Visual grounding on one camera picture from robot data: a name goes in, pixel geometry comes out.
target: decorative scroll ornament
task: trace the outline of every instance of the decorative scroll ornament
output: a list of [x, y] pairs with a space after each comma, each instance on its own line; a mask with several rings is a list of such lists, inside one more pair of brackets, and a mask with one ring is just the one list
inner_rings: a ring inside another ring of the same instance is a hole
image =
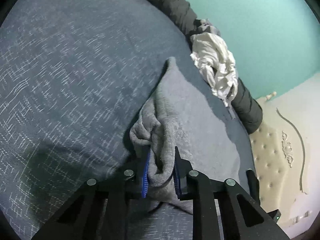
[[288, 136], [282, 131], [282, 150], [284, 153], [285, 158], [287, 159], [290, 168], [292, 168], [292, 162], [293, 162], [293, 157], [292, 157], [292, 148], [291, 148], [291, 143], [287, 141]]

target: white garment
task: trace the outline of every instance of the white garment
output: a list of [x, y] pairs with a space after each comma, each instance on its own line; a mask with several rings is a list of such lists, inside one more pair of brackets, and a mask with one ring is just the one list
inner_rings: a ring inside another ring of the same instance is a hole
[[225, 41], [214, 33], [191, 36], [195, 66], [210, 85], [212, 94], [229, 106], [238, 92], [236, 61]]

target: crumpled gray cloth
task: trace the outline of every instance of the crumpled gray cloth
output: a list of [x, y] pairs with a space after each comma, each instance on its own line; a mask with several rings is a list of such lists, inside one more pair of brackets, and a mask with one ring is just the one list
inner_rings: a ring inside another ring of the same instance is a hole
[[145, 102], [130, 130], [137, 156], [150, 145], [148, 196], [192, 212], [192, 202], [180, 202], [174, 190], [174, 147], [193, 169], [210, 179], [239, 181], [240, 159], [225, 124], [210, 109], [204, 95], [187, 82], [174, 57], [156, 90]]

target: mint green wall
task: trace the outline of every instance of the mint green wall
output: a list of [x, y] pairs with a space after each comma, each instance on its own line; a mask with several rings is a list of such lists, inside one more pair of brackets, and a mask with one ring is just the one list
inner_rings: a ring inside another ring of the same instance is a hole
[[320, 69], [320, 24], [304, 0], [187, 0], [221, 31], [252, 96], [283, 94]]

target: tufted headboard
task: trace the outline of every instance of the tufted headboard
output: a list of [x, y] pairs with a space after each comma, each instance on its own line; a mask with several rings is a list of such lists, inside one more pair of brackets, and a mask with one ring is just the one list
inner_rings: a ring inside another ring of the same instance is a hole
[[254, 164], [260, 182], [261, 207], [270, 212], [279, 209], [278, 224], [286, 228], [294, 223], [291, 206], [299, 194], [306, 194], [306, 162], [308, 156], [302, 137], [279, 110], [268, 104], [274, 92], [257, 101], [263, 109], [263, 120], [250, 135]]

